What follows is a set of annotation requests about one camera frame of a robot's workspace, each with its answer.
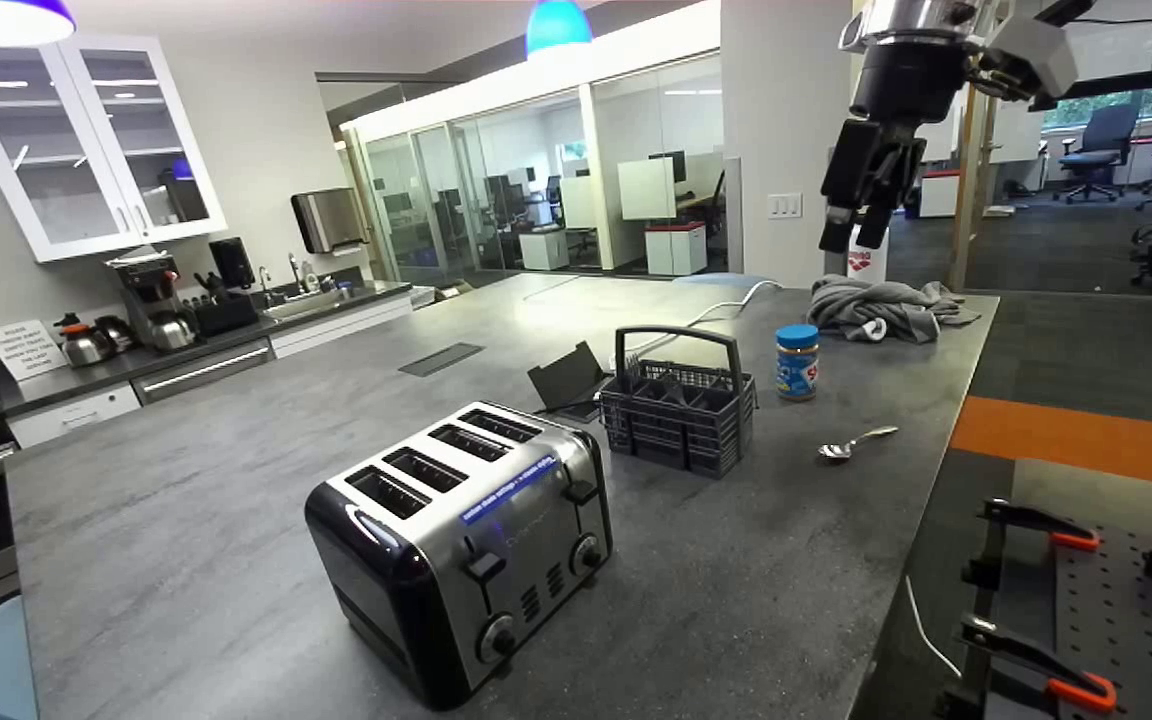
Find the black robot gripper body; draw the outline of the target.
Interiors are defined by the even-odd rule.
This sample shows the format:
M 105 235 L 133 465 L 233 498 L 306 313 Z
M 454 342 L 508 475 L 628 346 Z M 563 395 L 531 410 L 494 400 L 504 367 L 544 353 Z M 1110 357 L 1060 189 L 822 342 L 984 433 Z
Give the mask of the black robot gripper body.
M 920 129 L 949 114 L 962 82 L 962 44 L 899 36 L 865 46 L 861 86 L 822 183 L 824 251 L 883 242 L 889 220 L 910 199 L 911 174 L 923 159 Z

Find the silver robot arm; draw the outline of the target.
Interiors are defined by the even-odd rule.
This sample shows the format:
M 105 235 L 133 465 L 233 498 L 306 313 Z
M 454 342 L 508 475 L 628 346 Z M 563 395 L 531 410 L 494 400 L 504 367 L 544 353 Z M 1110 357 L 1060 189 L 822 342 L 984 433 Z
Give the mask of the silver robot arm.
M 869 0 L 842 31 L 861 80 L 822 179 L 824 251 L 882 247 L 966 82 L 1054 108 L 1078 82 L 1068 24 L 1097 0 Z

